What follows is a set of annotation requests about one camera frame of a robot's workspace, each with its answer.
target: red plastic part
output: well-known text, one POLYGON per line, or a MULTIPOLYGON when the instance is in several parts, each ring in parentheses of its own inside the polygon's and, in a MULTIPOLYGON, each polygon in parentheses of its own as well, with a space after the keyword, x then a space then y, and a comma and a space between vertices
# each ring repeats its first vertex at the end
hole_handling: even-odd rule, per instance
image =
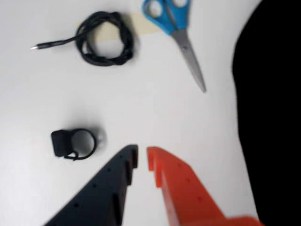
POLYGON ((192 168, 159 147, 148 147, 149 170, 162 188, 170 226, 262 226, 252 217, 226 219, 192 168))

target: white table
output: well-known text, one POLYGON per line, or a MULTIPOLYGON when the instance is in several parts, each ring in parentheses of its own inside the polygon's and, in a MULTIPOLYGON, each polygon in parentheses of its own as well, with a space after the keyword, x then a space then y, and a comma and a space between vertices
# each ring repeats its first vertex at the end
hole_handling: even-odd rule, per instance
MULTIPOLYGON (((95 11, 135 13, 140 2, 0 1, 0 225, 44 224, 127 144, 138 144, 140 152, 124 226, 168 225, 161 190, 147 169, 149 145, 189 163, 227 217, 257 216, 238 139, 231 65, 260 0, 193 0, 189 36, 205 95, 161 31, 138 34, 135 57, 124 66, 91 66, 74 43, 29 51, 38 42, 71 37, 95 11), (56 158, 50 133, 78 127, 102 127, 107 141, 87 160, 56 158)), ((119 40, 98 45, 107 55, 121 48, 119 40)))

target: hole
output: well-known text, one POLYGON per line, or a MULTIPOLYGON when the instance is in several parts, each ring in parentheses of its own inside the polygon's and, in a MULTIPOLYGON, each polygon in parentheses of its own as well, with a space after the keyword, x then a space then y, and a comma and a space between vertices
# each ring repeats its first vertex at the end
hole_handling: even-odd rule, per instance
POLYGON ((104 22, 96 27, 90 34, 89 40, 91 41, 94 51, 106 58, 118 57, 123 51, 123 43, 119 38, 119 28, 112 23, 104 22))
POLYGON ((188 0, 172 0, 172 3, 177 7, 183 7, 186 6, 188 0))
POLYGON ((153 18, 159 17, 163 13, 161 4, 156 0, 151 0, 147 3, 146 11, 153 18))
POLYGON ((82 154, 89 154, 94 147, 94 140, 87 131, 78 131, 71 139, 73 149, 82 154))

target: black fabric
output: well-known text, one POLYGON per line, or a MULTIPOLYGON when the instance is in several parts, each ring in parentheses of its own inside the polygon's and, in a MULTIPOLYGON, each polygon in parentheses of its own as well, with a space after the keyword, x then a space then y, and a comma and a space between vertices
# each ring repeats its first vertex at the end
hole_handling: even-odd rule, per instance
POLYGON ((277 1, 264 0, 246 24, 235 49, 233 75, 237 88, 238 130, 255 204, 267 226, 280 225, 283 215, 280 189, 289 131, 286 74, 279 59, 283 26, 278 23, 277 1))

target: beige tape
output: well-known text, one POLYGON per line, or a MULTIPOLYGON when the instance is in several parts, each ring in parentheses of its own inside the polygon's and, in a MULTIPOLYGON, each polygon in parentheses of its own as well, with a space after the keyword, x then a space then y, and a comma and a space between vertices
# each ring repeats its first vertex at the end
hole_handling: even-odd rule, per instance
MULTIPOLYGON (((146 17, 140 13, 123 14, 127 26, 133 32, 134 35, 148 34, 160 31, 160 29, 146 17)), ((119 29, 111 23, 104 23, 95 29, 95 40, 105 41, 119 39, 119 29)))

